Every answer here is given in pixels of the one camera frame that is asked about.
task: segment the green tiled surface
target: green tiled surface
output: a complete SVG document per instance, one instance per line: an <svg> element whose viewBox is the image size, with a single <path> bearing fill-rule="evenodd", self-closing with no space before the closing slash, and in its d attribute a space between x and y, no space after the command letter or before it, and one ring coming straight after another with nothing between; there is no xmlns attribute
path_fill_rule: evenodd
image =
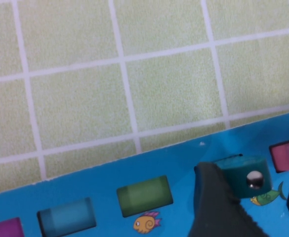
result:
<svg viewBox="0 0 289 237"><path fill-rule="evenodd" d="M125 55L207 41L201 5L194 0L115 0Z"/></svg>
<svg viewBox="0 0 289 237"><path fill-rule="evenodd" d="M30 70L117 56L108 1L18 2Z"/></svg>
<svg viewBox="0 0 289 237"><path fill-rule="evenodd" d="M165 147L218 131L223 131L224 129L225 126L223 123L216 123L208 126L185 129L182 131L167 132L159 135L142 137L140 139L141 146L143 151L151 151L160 147Z"/></svg>
<svg viewBox="0 0 289 237"><path fill-rule="evenodd" d="M139 131L221 116L209 49L127 64Z"/></svg>
<svg viewBox="0 0 289 237"><path fill-rule="evenodd" d="M131 132L118 65L36 77L31 84L44 149Z"/></svg>
<svg viewBox="0 0 289 237"><path fill-rule="evenodd" d="M0 192L41 181L37 158L0 164Z"/></svg>
<svg viewBox="0 0 289 237"><path fill-rule="evenodd" d="M289 1L208 0L215 40L289 28Z"/></svg>
<svg viewBox="0 0 289 237"><path fill-rule="evenodd" d="M0 4L0 76L22 71L19 48L10 4Z"/></svg>
<svg viewBox="0 0 289 237"><path fill-rule="evenodd" d="M167 129L222 117L220 75L229 115L253 115L230 121L232 127L289 112L289 1L19 0L17 8L0 3L0 163L11 161L0 164L0 191L40 180L36 158L20 161L36 156L34 137L50 154L47 176L55 177L225 129L222 123ZM252 34L251 40L218 45L219 62L206 44L178 49L208 43L206 25L215 40ZM277 30L282 35L263 37ZM257 33L263 39L254 40ZM128 56L126 70L116 40ZM284 111L255 116L277 111L271 107ZM134 141L131 124L139 132ZM107 144L78 150L76 144L98 139Z"/></svg>
<svg viewBox="0 0 289 237"><path fill-rule="evenodd" d="M98 147L64 152L45 157L47 177L82 170L135 154L133 141L110 143Z"/></svg>
<svg viewBox="0 0 289 237"><path fill-rule="evenodd" d="M229 114L289 104L289 35L217 50Z"/></svg>
<svg viewBox="0 0 289 237"><path fill-rule="evenodd" d="M0 157L35 149L23 80L0 83Z"/></svg>

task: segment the white grout line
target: white grout line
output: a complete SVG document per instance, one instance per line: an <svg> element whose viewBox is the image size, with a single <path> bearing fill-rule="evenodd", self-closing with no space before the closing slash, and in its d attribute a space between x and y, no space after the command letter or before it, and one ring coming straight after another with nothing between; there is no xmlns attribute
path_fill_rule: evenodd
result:
<svg viewBox="0 0 289 237"><path fill-rule="evenodd" d="M189 46L180 47L180 48L172 48L172 49L167 49L167 50L162 50L162 51L157 51L157 52L150 52L150 53L142 53L142 54L125 56L124 60L126 62L131 62L131 61L137 61L137 60L143 60L143 59L149 59L149 58L170 56L170 55L174 55L177 53L185 53L185 52L195 51L195 50L199 50L199 49L203 49L203 48L209 48L209 47L210 47L210 43L206 42L206 43L189 45Z"/></svg>
<svg viewBox="0 0 289 237"><path fill-rule="evenodd" d="M78 143L78 144L67 145L64 147L56 147L56 148L47 149L43 151L43 154L47 156L47 155L70 152L70 151L80 150L80 149L85 149L85 148L92 148L92 147L106 145L110 143L131 140L133 139L133 137L134 137L133 134L126 134L126 135L117 136L117 137L108 137L108 138L99 139L99 140L90 141L90 142L83 142L83 143Z"/></svg>
<svg viewBox="0 0 289 237"><path fill-rule="evenodd" d="M229 129L230 128L230 121L229 121L228 106L227 106L227 101L225 99L225 92L224 92L224 86L223 86L223 82L222 82L219 59L218 59L218 54L217 54L217 50L215 48L215 43L214 43L214 39L213 39L213 33L212 33L211 22L210 22L210 17L209 17L209 13L208 13L206 0L202 0L201 5L202 5L202 9L203 9L205 25L206 25L206 32L207 32L208 40L210 43L210 49L211 49L211 54L212 54L212 59L213 59L213 64L214 64L214 71L215 71L215 75L216 75L217 86L218 86L219 97L220 97L220 103L221 103L221 111L223 114L225 127L226 127L226 129Z"/></svg>
<svg viewBox="0 0 289 237"><path fill-rule="evenodd" d="M37 152L30 152L30 153L25 153L25 154L20 154L20 155L2 157L0 158L0 164L15 162L15 161L29 159L29 158L37 158L37 157L38 157Z"/></svg>
<svg viewBox="0 0 289 237"><path fill-rule="evenodd" d="M245 118L250 118L253 116L269 115L272 113L278 113L278 112L284 112L284 111L289 111L289 105L281 105L281 106L276 106L276 107L262 109L262 110L249 111L249 112L244 112L240 114L230 115L229 119L230 120L245 119Z"/></svg>
<svg viewBox="0 0 289 237"><path fill-rule="evenodd" d="M272 108L263 109L263 110L250 111L250 112L230 115L229 120L245 119L245 118L250 118L253 116L268 115L272 113L285 112L285 111L289 111L289 105L277 106L277 107L272 107ZM225 120L223 117L212 118L212 119L202 120L198 122L191 122L191 123L186 123L186 124L181 124L181 125L176 125L176 126L171 126L171 127L158 128L154 130L139 132L138 136L147 137L147 136L159 135L159 134L163 134L167 132L181 131L185 129L191 129L195 127L216 124L216 123L220 123L224 121ZM110 144L114 142L123 142L123 141L131 140L133 137L134 136L132 133L122 135L122 136L117 136L117 137L109 137L109 138L99 139L99 140L90 141L90 142L72 144L72 145L68 145L64 147L57 147L57 148L43 150L42 154L46 156L46 155L53 155L57 153L75 151L75 150L80 150L80 149L85 149L85 148L92 148L95 146L106 145L106 144ZM33 158L37 156L38 156L38 152L32 152L32 153L3 157L3 158L0 158L0 164L13 162L16 160L29 159L29 158Z"/></svg>
<svg viewBox="0 0 289 237"><path fill-rule="evenodd" d="M220 39L220 40L216 40L214 44L216 46L221 46L221 45L226 45L226 44L239 43L239 42L245 42L245 41L250 41L250 40L260 40L260 39L265 39L269 37L284 36L284 35L289 35L289 28L276 30L276 31L257 33L253 35L232 37L229 39Z"/></svg>
<svg viewBox="0 0 289 237"><path fill-rule="evenodd" d="M167 132L177 132L177 131L182 131L185 129L207 126L207 125L216 124L220 122L224 122L223 117L211 118L211 119L197 121L197 122L190 122L190 123L185 123L185 124L180 124L180 125L175 125L175 126L170 126L170 127L162 127L162 128L157 128L154 130L143 131L143 132L139 132L139 137L159 135L159 134L163 134Z"/></svg>
<svg viewBox="0 0 289 237"><path fill-rule="evenodd" d="M137 152L137 154L139 154L142 152L142 149L141 149L140 138L138 136L138 125L136 122L136 116L135 116L135 111L134 111L134 106L133 106L133 101L132 101L132 95L131 95L131 91L130 91L130 85L129 85L129 81L128 81L126 64L124 61L124 49L123 49L123 45L122 45L122 41L121 41L121 35L120 35L120 31L119 31L114 1L108 0L108 4L109 4L110 15L111 15L111 21L112 21L113 29L114 29L117 51L118 51L119 60L120 60L120 68L121 68L123 82L124 82L124 91L125 91L126 101L127 101L127 105L128 105L128 109L129 109L131 128L132 128L132 132L134 135L133 140L135 143L136 152Z"/></svg>
<svg viewBox="0 0 289 237"><path fill-rule="evenodd" d="M9 76L3 76L3 77L0 77L0 82L7 82L7 81L11 81L11 80L22 79L23 77L24 77L23 73L9 75Z"/></svg>
<svg viewBox="0 0 289 237"><path fill-rule="evenodd" d="M13 8L13 14L14 14L14 20L15 20L15 27L16 27L16 33L17 33L17 39L18 39L21 64L22 64L22 68L24 71L24 80L25 80L27 102L28 102L28 107L29 107L30 122L31 122L35 144L37 147L41 178L42 180L45 180L46 171L45 171L44 157L42 154L42 145L41 145L41 140L40 140L39 128L38 128L37 119L36 119L35 106L34 106L34 102L32 98L31 84L30 84L30 77L29 77L29 67L28 67L26 50L24 46L24 39L22 36L22 29L21 29L21 22L19 18L19 9L18 9L17 0L12 0L12 8Z"/></svg>
<svg viewBox="0 0 289 237"><path fill-rule="evenodd" d="M120 62L119 58L111 58L111 59L104 59L104 60L96 60L96 61L87 62L87 63L77 63L77 64L65 66L65 67L33 71L33 72L30 72L30 77L44 76L44 75L50 75L50 74L55 74L55 73L63 73L63 72L75 71L79 69L92 68L92 67L97 67L97 66L117 64L119 62Z"/></svg>

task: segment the green block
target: green block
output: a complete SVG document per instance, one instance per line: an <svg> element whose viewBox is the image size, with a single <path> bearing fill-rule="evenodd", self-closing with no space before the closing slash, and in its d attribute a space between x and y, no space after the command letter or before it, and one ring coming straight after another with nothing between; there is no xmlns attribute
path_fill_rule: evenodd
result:
<svg viewBox="0 0 289 237"><path fill-rule="evenodd" d="M166 176L117 189L123 217L132 216L173 203Z"/></svg>

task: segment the purple block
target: purple block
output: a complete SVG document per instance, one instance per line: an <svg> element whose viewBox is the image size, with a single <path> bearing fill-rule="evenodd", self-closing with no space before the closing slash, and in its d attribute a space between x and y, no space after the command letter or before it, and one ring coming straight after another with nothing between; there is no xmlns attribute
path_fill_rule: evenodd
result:
<svg viewBox="0 0 289 237"><path fill-rule="evenodd" d="M0 222L0 237L25 237L19 218Z"/></svg>

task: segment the pink block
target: pink block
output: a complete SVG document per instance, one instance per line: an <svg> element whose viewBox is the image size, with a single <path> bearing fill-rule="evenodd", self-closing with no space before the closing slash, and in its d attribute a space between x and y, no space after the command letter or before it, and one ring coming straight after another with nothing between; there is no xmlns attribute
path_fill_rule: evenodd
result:
<svg viewBox="0 0 289 237"><path fill-rule="evenodd" d="M0 237L25 237L19 218L0 222Z"/></svg>
<svg viewBox="0 0 289 237"><path fill-rule="evenodd" d="M289 171L289 142L272 147L274 166L278 172Z"/></svg>

